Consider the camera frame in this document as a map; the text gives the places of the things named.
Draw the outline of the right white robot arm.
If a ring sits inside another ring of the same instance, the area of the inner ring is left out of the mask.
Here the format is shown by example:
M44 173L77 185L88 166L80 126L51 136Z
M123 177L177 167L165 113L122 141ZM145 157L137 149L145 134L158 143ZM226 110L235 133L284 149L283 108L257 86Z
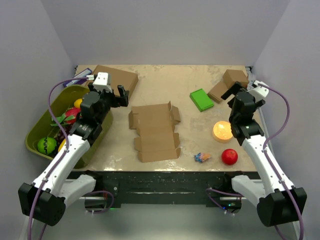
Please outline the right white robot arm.
M254 183L246 175L235 175L223 183L222 189L227 196L239 193L249 200L266 227L296 222L302 217L307 193L302 187L295 187L282 171L268 147L262 128L254 120L254 113L265 104L269 90L260 81L253 86L247 90L236 82L222 95L222 99L233 95L227 103L231 109L231 132L252 160L262 184Z

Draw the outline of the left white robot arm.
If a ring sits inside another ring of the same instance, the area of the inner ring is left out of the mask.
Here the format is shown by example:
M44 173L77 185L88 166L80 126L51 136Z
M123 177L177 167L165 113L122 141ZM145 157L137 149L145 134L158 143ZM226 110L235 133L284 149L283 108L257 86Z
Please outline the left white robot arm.
M38 220L54 226L65 210L80 197L99 196L104 184L94 174L82 174L71 183L66 179L77 162L90 149L103 130L102 123L111 108L127 107L129 91L118 85L119 96L109 89L109 84L89 85L90 91L82 98L80 113L76 117L66 143L49 166L31 183L18 189L21 211L29 220Z

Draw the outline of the brown cardboard box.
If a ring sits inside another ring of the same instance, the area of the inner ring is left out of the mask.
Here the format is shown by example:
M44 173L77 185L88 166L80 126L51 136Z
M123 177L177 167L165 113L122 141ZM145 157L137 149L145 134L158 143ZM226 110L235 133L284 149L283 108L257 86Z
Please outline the brown cardboard box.
M133 106L128 114L129 128L136 130L134 148L143 163L173 160L181 154L180 135L175 131L181 122L179 109L170 102Z

